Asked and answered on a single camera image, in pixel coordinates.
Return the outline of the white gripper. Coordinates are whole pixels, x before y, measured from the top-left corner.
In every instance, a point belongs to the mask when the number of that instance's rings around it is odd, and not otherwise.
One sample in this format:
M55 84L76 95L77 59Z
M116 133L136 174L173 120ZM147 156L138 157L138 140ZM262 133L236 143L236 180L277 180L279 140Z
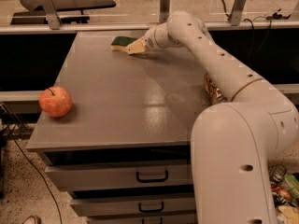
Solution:
M149 28L148 31L142 36L138 38L136 41L130 43L125 47L125 52L129 55L142 53L147 49L150 50L158 50L160 48L158 44L156 27Z

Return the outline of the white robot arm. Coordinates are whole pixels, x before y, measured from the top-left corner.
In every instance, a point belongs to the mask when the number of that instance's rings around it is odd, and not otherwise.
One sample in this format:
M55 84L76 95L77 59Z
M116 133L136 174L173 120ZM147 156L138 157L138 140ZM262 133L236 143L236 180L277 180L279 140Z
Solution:
M258 73L219 47L204 23L184 11L126 47L184 47L207 71L225 102L192 127L191 161L198 224L278 224L267 161L298 134L294 104Z

